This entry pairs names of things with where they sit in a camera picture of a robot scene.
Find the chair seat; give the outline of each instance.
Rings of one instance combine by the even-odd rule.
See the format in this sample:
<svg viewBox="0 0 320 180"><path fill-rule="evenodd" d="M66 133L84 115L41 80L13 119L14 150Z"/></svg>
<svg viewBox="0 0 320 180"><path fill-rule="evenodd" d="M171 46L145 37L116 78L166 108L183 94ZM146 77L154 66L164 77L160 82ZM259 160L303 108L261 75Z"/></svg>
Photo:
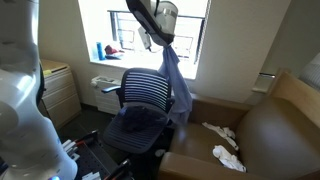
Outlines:
<svg viewBox="0 0 320 180"><path fill-rule="evenodd" d="M238 156L237 151L218 133L201 124L188 123L187 126L175 129L169 151L220 165L219 159L212 154L212 150L218 145L222 145L230 154Z"/></svg>
<svg viewBox="0 0 320 180"><path fill-rule="evenodd" d="M149 125L139 130L128 130L127 122L123 120L123 108L111 121L103 134L104 141L118 149L123 149L129 153L141 154L146 152L157 140L164 127L167 125L166 116L148 109L148 114L152 114L154 119L150 119Z"/></svg>

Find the cabinet drawer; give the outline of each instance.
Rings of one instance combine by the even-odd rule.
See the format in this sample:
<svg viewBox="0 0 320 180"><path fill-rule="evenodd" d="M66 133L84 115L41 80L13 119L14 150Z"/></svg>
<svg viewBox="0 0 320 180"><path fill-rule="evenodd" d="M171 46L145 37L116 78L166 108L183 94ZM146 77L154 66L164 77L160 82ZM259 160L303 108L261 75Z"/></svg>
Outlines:
<svg viewBox="0 0 320 180"><path fill-rule="evenodd" d="M76 87L74 84L71 84L63 89L59 89L51 94L43 96L42 100L47 109L51 108L55 104L67 99L68 97L77 93Z"/></svg>
<svg viewBox="0 0 320 180"><path fill-rule="evenodd" d="M81 110L80 102L77 94L68 99L59 102L53 107L47 109L51 120L55 127L59 128L61 125L71 120Z"/></svg>
<svg viewBox="0 0 320 180"><path fill-rule="evenodd" d="M45 79L45 88L43 96L46 96L57 89L66 87L73 83L73 77L70 71L68 73L61 74L61 76L55 76L53 78Z"/></svg>

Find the wall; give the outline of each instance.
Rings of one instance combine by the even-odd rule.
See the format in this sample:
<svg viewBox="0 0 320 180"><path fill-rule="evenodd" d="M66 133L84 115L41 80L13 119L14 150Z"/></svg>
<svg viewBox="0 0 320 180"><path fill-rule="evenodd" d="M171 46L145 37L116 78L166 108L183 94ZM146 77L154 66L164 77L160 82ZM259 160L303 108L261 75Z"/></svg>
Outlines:
<svg viewBox="0 0 320 180"><path fill-rule="evenodd" d="M190 89L198 94L244 102L252 92L290 0L212 0ZM40 2L39 50L44 59L71 65L81 101L95 105L90 80L121 78L123 69L90 64L77 0Z"/></svg>
<svg viewBox="0 0 320 180"><path fill-rule="evenodd" d="M292 0L261 72L287 67L298 75L320 52L319 7L319 0Z"/></svg>

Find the radiator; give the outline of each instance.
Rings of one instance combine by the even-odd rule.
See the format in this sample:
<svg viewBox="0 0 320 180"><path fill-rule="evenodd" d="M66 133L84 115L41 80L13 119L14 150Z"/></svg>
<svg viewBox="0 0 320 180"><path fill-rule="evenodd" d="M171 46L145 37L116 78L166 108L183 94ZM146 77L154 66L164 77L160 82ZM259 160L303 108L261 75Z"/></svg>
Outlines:
<svg viewBox="0 0 320 180"><path fill-rule="evenodd" d="M117 114L120 110L118 96L115 91L103 94L101 89L121 85L121 81L105 76L97 76L91 80L98 110L109 114Z"/></svg>

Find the filing cabinet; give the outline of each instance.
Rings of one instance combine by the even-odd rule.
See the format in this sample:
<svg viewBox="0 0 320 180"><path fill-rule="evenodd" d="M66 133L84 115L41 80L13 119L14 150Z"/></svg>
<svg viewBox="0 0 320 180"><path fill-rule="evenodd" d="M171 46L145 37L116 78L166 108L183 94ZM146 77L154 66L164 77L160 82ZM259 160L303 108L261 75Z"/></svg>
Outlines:
<svg viewBox="0 0 320 180"><path fill-rule="evenodd" d="M39 109L60 128L81 112L72 72L66 63L42 59L41 64L46 90Z"/></svg>

